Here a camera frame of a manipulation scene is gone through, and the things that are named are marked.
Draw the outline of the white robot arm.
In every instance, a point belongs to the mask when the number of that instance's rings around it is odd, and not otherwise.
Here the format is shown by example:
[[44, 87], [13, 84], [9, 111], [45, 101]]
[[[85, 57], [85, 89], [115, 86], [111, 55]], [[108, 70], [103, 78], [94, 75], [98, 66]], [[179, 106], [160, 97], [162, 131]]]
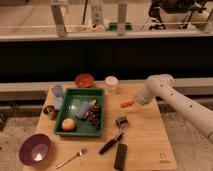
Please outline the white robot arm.
[[174, 78], [169, 74], [151, 75], [135, 94], [134, 101], [146, 105], [160, 97], [213, 143], [213, 111], [176, 91], [173, 84]]

